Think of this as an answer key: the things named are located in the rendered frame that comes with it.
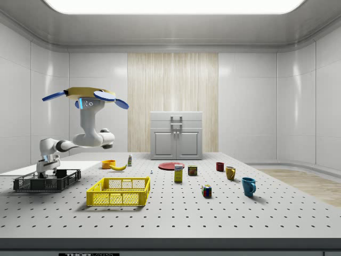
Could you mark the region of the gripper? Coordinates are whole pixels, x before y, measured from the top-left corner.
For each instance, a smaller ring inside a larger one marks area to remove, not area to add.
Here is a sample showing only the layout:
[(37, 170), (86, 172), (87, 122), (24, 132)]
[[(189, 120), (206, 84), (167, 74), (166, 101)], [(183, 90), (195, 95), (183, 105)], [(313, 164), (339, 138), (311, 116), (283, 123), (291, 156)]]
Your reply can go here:
[(47, 177), (46, 171), (53, 170), (53, 173), (55, 173), (59, 166), (60, 166), (59, 159), (56, 159), (52, 162), (48, 162), (45, 160), (38, 161), (36, 165), (36, 172), (38, 173), (38, 178), (45, 179)]

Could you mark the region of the dark grey basket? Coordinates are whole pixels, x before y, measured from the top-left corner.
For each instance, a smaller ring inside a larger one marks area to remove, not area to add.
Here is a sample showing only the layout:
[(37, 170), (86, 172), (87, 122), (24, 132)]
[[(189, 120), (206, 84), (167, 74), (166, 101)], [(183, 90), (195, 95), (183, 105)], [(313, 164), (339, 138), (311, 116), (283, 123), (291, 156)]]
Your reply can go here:
[(13, 189), (19, 192), (62, 191), (81, 178), (80, 169), (57, 169), (46, 172), (43, 178), (37, 172), (15, 178)]

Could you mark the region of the white board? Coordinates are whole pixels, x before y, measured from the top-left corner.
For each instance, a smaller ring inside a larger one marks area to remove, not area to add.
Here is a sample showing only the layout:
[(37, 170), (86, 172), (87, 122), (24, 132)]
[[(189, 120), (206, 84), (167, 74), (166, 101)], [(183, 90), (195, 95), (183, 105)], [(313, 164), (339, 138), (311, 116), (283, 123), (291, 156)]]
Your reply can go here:
[[(90, 168), (91, 166), (94, 166), (96, 164), (99, 164), (100, 161), (61, 161), (60, 162), (60, 166), (58, 167), (58, 169), (81, 169), (81, 170), (85, 170), (87, 168)], [(13, 170), (13, 171), (8, 171), (5, 173), (1, 173), (0, 176), (16, 176), (19, 177), (21, 175), (26, 175), (32, 172), (36, 171), (36, 164), (35, 165), (31, 165), (31, 166), (27, 166), (27, 167), (23, 167), (17, 170)]]

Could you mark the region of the yellow basket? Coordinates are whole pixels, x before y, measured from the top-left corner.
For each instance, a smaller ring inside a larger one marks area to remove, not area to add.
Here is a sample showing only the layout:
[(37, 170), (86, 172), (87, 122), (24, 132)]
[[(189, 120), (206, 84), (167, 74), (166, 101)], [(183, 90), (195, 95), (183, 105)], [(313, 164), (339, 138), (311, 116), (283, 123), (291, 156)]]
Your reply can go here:
[(86, 192), (88, 206), (145, 206), (150, 192), (149, 177), (103, 178)]

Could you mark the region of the red plate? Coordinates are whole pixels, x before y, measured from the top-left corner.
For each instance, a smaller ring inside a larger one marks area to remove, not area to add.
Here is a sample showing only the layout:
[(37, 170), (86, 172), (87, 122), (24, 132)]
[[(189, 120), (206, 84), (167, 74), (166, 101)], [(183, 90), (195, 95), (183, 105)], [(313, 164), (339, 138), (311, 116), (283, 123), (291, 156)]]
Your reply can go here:
[(174, 171), (175, 165), (180, 165), (182, 166), (182, 168), (185, 167), (183, 163), (179, 163), (179, 162), (164, 162), (164, 163), (160, 163), (158, 165), (158, 168), (161, 170), (166, 170), (166, 171)]

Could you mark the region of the white cabinet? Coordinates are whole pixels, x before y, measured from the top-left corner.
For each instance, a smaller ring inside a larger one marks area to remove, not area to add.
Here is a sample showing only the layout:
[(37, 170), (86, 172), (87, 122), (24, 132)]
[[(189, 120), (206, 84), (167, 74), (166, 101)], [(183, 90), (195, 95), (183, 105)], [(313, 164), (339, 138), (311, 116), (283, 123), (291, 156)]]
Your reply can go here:
[(152, 111), (151, 159), (202, 159), (201, 111)]

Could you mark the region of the yellow white box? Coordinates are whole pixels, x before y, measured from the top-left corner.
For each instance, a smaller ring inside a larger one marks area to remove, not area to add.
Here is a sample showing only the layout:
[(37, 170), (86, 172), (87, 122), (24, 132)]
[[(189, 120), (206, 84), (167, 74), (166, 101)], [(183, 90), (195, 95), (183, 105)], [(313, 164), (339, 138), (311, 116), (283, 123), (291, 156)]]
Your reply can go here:
[(183, 164), (175, 164), (174, 165), (174, 181), (182, 182), (183, 177)]

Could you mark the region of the blue mug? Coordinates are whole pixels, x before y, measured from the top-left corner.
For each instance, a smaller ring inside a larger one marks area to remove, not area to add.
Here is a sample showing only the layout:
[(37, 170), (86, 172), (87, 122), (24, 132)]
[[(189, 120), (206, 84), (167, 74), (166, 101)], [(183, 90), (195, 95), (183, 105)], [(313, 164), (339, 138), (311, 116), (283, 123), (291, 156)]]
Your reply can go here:
[(253, 194), (256, 191), (255, 179), (249, 177), (242, 178), (242, 186), (244, 190), (244, 195), (247, 197), (253, 197)]

